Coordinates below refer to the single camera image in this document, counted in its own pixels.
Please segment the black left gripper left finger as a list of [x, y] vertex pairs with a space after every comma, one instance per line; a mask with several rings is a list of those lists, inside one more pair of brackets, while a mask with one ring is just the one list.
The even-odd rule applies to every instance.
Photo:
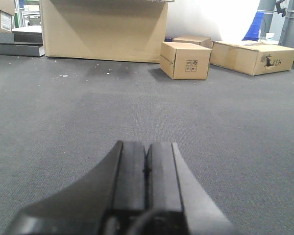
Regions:
[[19, 210], [6, 235], [98, 235], [106, 219], [127, 220], [146, 208], [145, 148], [117, 141], [82, 178]]

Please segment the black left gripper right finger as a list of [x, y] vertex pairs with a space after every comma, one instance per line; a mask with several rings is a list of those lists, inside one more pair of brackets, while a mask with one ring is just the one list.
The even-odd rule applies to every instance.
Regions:
[[127, 234], [238, 233], [197, 181], [174, 142], [155, 142], [148, 149], [147, 202], [147, 210], [134, 220]]

